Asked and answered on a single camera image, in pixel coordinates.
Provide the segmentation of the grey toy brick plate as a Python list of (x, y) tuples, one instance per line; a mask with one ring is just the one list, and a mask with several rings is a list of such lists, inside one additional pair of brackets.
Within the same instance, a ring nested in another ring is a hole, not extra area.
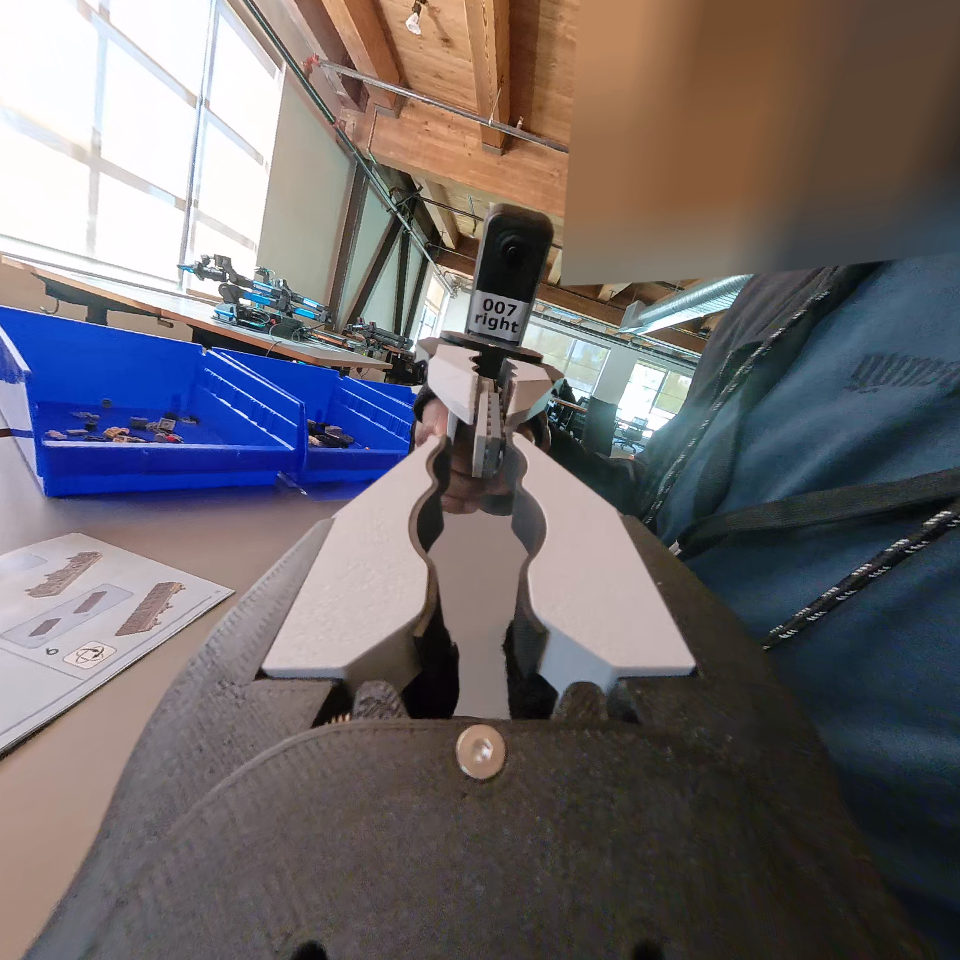
[(520, 422), (515, 371), (504, 366), (496, 380), (481, 377), (474, 404), (471, 476), (491, 479), (499, 472), (508, 430)]

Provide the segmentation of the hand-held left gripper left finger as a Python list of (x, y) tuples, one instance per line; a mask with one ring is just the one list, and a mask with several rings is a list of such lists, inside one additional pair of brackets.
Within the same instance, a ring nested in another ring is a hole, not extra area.
[(270, 679), (414, 683), (450, 698), (450, 634), (429, 551), (449, 441), (429, 437), (330, 520), (261, 669)]

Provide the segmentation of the wooden background desk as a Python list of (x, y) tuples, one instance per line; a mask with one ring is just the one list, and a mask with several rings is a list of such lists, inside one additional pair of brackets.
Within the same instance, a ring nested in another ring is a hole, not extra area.
[(194, 330), (215, 334), (233, 342), (244, 343), (268, 354), (282, 356), (316, 367), (332, 369), (371, 369), (387, 371), (389, 363), (337, 346), (313, 342), (294, 342), (277, 338), (214, 318), (213, 304), (185, 294), (156, 290), (114, 279), (97, 279), (77, 270), (58, 270), (42, 266), (38, 261), (2, 253), (6, 267), (30, 272), (43, 282), (53, 282), (74, 294), (82, 292), (88, 300), (104, 302), (107, 309), (139, 312), (164, 321), (186, 324)]

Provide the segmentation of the person's right forearm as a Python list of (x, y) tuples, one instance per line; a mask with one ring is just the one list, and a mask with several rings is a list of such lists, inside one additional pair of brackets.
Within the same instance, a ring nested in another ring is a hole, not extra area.
[(562, 429), (551, 425), (547, 425), (547, 429), (547, 453), (559, 466), (621, 514), (644, 521), (649, 510), (650, 487), (657, 477), (648, 453), (642, 452), (632, 460), (605, 457), (588, 450)]

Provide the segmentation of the large window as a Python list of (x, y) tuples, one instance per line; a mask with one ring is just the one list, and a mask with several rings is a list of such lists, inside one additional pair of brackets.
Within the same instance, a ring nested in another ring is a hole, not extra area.
[(3, 1), (2, 246), (251, 274), (284, 72), (234, 2)]

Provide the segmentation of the grey desk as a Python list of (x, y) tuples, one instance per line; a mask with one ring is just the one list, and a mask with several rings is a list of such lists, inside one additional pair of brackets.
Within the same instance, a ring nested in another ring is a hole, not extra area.
[[(50, 499), (12, 437), (2, 436), (3, 551), (79, 532), (242, 595), (332, 512), (287, 487)], [(2, 758), (4, 926), (43, 925), (162, 694), (235, 603), (205, 614)]]

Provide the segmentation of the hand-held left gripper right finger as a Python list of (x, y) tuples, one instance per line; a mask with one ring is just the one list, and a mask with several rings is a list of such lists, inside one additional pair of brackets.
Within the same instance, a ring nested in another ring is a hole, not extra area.
[(513, 617), (524, 676), (578, 682), (682, 677), (696, 661), (623, 517), (524, 437), (511, 442), (511, 529), (527, 552)]

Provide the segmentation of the person's right hand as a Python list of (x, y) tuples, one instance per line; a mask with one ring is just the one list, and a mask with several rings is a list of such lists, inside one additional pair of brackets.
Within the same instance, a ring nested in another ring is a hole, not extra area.
[[(449, 417), (450, 411), (444, 402), (428, 386), (422, 386), (414, 402), (413, 449), (431, 436), (438, 436), (441, 440), (450, 438)], [(477, 511), (496, 513), (507, 504), (512, 496), (512, 486), (502, 463), (497, 473), (489, 477), (475, 477), (473, 474), (473, 428), (457, 426), (447, 454), (448, 482), (440, 498), (442, 510), (455, 515)]]

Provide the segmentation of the building instruction booklet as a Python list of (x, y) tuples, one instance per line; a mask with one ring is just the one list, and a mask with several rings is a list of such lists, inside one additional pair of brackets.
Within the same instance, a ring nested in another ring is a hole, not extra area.
[(81, 533), (2, 554), (2, 754), (233, 595)]

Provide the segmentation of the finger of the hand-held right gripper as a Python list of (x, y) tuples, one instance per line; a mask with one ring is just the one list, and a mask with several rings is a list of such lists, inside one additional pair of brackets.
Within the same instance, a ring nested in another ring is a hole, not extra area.
[(474, 450), (492, 449), (492, 402), (478, 366), (490, 346), (477, 336), (438, 336), (417, 346), (427, 357), (425, 386), (452, 418), (447, 436), (453, 440), (459, 425), (471, 428)]
[(550, 426), (546, 410), (554, 389), (563, 377), (553, 366), (522, 360), (504, 361), (504, 438), (507, 449), (515, 446), (529, 424), (531, 443), (548, 450)]

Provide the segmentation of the blue plastic bin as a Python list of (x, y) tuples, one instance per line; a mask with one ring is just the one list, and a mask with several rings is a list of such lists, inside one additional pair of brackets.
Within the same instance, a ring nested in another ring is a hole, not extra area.
[[(217, 349), (299, 404), (296, 422), (302, 485), (374, 481), (407, 456), (414, 425), (410, 387), (342, 376), (333, 368)], [(356, 446), (310, 448), (306, 422), (341, 426)]]
[[(200, 345), (3, 307), (2, 417), (47, 497), (273, 486), (299, 465), (300, 404)], [(44, 440), (55, 411), (196, 414), (194, 441)]]

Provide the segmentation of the silver air duct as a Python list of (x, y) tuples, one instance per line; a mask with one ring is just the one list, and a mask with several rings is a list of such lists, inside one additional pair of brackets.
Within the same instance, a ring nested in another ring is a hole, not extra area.
[(745, 273), (702, 280), (651, 305), (636, 301), (624, 311), (619, 330), (636, 335), (649, 334), (723, 312), (734, 303), (752, 277), (751, 273)]

